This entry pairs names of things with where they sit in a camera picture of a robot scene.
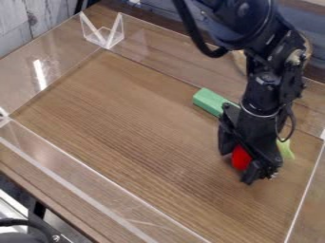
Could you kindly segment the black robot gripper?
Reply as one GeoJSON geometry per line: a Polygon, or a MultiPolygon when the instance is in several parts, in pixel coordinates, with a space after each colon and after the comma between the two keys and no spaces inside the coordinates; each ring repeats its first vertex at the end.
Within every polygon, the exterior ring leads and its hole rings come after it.
{"type": "Polygon", "coordinates": [[[256,180],[273,179],[284,164],[277,147],[276,115],[257,116],[242,106],[222,105],[224,113],[218,126],[218,151],[222,156],[233,153],[238,145],[253,158],[244,171],[241,181],[252,185],[256,180]]]}

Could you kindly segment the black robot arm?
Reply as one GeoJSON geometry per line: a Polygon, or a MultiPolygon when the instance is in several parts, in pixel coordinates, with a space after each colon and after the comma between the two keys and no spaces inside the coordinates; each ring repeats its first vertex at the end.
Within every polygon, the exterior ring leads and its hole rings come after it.
{"type": "Polygon", "coordinates": [[[220,58],[241,50],[246,58],[246,87],[240,102],[221,105],[218,151],[224,156],[238,150],[249,155],[241,181],[250,185],[258,179],[273,178],[284,166],[279,144],[288,141],[281,132],[288,122],[296,122],[293,102],[307,88],[307,39],[279,11],[277,0],[192,0],[217,45],[212,49],[189,3],[172,1],[200,51],[220,58]]]}

